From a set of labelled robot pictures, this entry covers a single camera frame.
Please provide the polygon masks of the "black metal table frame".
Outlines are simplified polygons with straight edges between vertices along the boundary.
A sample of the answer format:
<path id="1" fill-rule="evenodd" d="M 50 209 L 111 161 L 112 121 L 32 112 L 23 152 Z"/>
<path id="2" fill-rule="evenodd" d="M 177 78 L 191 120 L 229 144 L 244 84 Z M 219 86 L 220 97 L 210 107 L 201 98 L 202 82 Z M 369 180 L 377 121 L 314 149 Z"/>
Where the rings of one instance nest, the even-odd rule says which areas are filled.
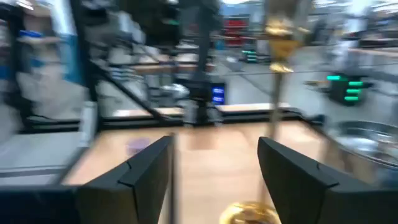
<path id="1" fill-rule="evenodd" d="M 141 129 L 141 128 L 172 128 L 183 125 L 211 126 L 217 123 L 259 123 L 272 124 L 272 115 L 278 112 L 281 121 L 301 121 L 311 128 L 319 129 L 326 124 L 324 114 L 306 116 L 297 108 L 284 105 L 272 106 L 270 103 L 243 104 L 243 105 L 213 105 L 203 101 L 183 107 L 162 108 L 157 110 L 144 103 L 135 94 L 131 93 L 120 82 L 112 79 L 109 73 L 97 65 L 91 65 L 90 71 L 95 74 L 91 80 L 99 78 L 110 82 L 123 92 L 130 100 L 140 105 L 140 110 L 119 110 L 113 118 L 105 118 L 101 114 L 100 104 L 86 107 L 82 112 L 88 112 L 88 117 L 81 115 L 80 120 L 67 121 L 29 121 L 18 131 L 19 134 L 44 134 L 73 132 L 88 125 L 94 131 L 93 135 L 105 130 Z"/>

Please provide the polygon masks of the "red cabinet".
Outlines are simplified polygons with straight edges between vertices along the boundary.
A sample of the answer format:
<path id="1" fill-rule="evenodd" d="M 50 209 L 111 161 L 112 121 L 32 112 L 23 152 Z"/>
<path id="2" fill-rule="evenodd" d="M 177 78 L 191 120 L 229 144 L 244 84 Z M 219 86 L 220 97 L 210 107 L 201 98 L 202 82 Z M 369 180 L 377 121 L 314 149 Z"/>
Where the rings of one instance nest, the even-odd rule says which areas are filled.
<path id="1" fill-rule="evenodd" d="M 248 17 L 225 17 L 223 27 L 224 44 L 227 47 L 242 47 L 248 27 Z"/>

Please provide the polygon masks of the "wooden shelf riser black frame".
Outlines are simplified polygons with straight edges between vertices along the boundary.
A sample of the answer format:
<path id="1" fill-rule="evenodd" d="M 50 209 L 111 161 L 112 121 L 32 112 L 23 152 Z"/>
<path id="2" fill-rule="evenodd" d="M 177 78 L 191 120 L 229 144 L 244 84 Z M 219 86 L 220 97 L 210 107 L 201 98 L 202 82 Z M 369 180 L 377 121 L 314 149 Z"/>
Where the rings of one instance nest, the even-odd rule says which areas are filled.
<path id="1" fill-rule="evenodd" d="M 218 224 L 232 203 L 259 200 L 257 142 L 267 131 L 264 123 L 177 130 L 180 224 Z"/>

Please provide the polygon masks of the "gold candlestick holder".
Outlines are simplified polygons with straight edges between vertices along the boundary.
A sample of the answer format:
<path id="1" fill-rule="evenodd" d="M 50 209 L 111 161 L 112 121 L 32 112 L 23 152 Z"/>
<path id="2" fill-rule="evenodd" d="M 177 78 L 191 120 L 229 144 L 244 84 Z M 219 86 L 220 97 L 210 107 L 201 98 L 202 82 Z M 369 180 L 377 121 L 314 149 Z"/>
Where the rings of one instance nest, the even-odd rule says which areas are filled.
<path id="1" fill-rule="evenodd" d="M 264 29 L 272 52 L 270 70 L 274 74 L 274 87 L 272 91 L 273 112 L 269 125 L 269 138 L 275 139 L 280 121 L 280 95 L 284 77 L 292 73 L 288 59 L 295 49 L 300 46 L 302 36 L 308 30 L 296 27 L 290 19 L 278 19 L 270 16 Z M 266 189 L 263 187 L 257 202 L 235 202 L 221 215 L 219 224 L 281 224 L 274 208 L 266 204 Z"/>

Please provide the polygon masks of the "black device with green lights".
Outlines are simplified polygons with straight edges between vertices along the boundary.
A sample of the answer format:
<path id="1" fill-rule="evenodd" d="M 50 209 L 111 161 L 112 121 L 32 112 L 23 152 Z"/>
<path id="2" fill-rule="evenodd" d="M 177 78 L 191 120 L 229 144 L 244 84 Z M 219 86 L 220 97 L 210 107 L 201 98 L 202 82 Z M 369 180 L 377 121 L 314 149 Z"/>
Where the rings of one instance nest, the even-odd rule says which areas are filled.
<path id="1" fill-rule="evenodd" d="M 358 106 L 366 96 L 366 90 L 374 84 L 363 81 L 364 75 L 346 75 L 336 73 L 327 76 L 327 97 L 343 106 Z"/>

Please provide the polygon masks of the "round pink candle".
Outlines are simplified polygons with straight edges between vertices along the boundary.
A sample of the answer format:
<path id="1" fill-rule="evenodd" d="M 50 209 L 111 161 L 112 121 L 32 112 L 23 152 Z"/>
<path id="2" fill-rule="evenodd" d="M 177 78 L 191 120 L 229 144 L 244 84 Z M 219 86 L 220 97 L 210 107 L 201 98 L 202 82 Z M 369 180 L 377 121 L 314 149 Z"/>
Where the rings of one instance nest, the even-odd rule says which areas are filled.
<path id="1" fill-rule="evenodd" d="M 126 153 L 129 156 L 134 156 L 135 154 L 144 150 L 147 146 L 151 145 L 153 140 L 150 138 L 133 138 L 126 143 Z"/>

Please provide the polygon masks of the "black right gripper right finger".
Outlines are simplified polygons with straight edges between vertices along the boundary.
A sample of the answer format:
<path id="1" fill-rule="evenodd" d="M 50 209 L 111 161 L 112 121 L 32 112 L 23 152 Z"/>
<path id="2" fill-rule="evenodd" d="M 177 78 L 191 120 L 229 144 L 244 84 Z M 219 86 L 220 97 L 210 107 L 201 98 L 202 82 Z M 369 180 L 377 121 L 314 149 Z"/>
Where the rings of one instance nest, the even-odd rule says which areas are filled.
<path id="1" fill-rule="evenodd" d="M 398 189 L 367 184 L 267 137 L 257 156 L 282 224 L 398 224 Z"/>

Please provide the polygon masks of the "blue lit screen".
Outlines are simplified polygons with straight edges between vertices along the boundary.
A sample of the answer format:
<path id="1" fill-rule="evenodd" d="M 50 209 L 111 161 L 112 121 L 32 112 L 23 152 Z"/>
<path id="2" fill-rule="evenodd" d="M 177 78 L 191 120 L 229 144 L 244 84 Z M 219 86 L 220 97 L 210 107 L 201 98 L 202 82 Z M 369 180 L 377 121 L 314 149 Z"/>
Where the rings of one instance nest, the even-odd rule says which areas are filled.
<path id="1" fill-rule="evenodd" d="M 215 105 L 224 105 L 226 103 L 225 86 L 213 85 L 211 87 L 211 99 Z"/>

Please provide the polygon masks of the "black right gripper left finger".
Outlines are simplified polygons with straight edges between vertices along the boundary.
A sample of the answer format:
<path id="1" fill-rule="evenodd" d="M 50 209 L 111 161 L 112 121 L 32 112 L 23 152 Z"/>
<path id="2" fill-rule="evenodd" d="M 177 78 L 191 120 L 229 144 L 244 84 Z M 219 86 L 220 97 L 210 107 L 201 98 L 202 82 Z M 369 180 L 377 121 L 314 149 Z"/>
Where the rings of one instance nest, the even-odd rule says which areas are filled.
<path id="1" fill-rule="evenodd" d="M 79 224 L 157 224 L 173 155 L 174 137 L 163 136 L 79 187 Z"/>

